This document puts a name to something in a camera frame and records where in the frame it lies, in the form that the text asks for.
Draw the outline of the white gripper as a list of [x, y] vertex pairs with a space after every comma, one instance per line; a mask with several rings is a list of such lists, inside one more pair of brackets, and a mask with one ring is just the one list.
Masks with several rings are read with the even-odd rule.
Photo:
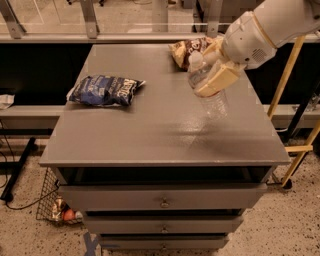
[[[206, 61], [216, 61], [224, 54], [233, 62], [256, 69], [275, 56], [277, 48], [267, 37], [252, 11], [244, 12], [227, 29], [224, 39], [215, 38], [203, 52]], [[218, 70], [194, 89], [199, 97], [211, 97], [235, 83], [241, 73], [241, 66], [231, 62], [221, 64]]]

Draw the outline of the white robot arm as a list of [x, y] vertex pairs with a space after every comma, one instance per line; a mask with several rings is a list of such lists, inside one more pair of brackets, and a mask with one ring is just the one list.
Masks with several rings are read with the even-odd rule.
[[234, 84], [244, 69], [255, 69], [298, 36], [320, 29], [319, 0], [264, 0], [227, 29], [221, 55], [194, 93], [211, 97]]

